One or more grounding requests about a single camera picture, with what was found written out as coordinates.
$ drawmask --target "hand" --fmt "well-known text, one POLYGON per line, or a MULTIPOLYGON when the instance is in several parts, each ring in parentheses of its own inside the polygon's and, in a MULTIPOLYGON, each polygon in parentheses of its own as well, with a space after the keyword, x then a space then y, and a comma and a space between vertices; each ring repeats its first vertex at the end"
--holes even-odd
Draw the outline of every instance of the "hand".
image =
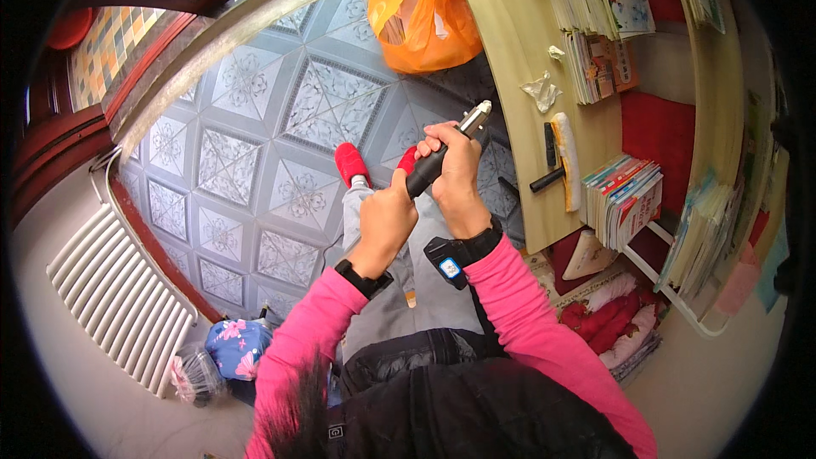
POLYGON ((430 155, 443 143, 447 145, 442 175, 433 184, 433 198, 439 203, 454 238, 466 240, 490 227, 490 211, 476 190, 482 146, 455 129, 456 124, 456 121, 448 121, 426 126, 427 137, 417 145, 414 158, 430 155))
POLYGON ((406 177, 405 170, 398 168, 391 187, 374 192, 360 204, 360 243, 348 255, 348 261, 363 278, 379 279, 419 219, 405 188, 406 177))

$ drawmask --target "clear plastic bag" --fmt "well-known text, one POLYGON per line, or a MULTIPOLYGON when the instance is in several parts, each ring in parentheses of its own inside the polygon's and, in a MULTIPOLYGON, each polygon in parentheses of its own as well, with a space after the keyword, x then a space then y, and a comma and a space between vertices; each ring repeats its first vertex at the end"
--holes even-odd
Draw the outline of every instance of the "clear plastic bag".
POLYGON ((182 346, 170 363, 170 383, 185 403, 203 408, 227 393, 227 384, 203 342, 182 346))

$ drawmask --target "white radiator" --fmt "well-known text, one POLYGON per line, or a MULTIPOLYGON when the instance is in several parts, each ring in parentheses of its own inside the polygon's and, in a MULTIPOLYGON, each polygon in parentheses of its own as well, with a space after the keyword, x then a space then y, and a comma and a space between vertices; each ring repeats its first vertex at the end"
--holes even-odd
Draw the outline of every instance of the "white radiator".
POLYGON ((164 398, 167 366, 198 311, 154 270, 123 222, 111 204, 103 204, 46 266, 46 273, 102 351, 164 398))

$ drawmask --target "red slipper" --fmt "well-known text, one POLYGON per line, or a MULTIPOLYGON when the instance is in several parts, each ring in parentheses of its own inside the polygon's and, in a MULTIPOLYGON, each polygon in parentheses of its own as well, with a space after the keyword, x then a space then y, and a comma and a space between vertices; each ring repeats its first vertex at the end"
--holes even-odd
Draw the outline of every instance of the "red slipper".
POLYGON ((366 162, 362 160, 362 155, 354 147, 354 144, 351 142, 340 144, 334 151, 334 162, 337 164, 337 170, 340 171, 340 176, 346 182, 347 187, 352 187, 352 178, 354 176, 365 176, 368 187, 371 188, 371 178, 368 176, 366 162))
POLYGON ((414 171, 414 164, 416 160, 414 159, 414 153, 416 152, 416 146, 411 146, 402 155, 402 159, 400 159, 400 163, 397 164, 397 168, 401 168, 405 170, 407 173, 412 173, 414 171))

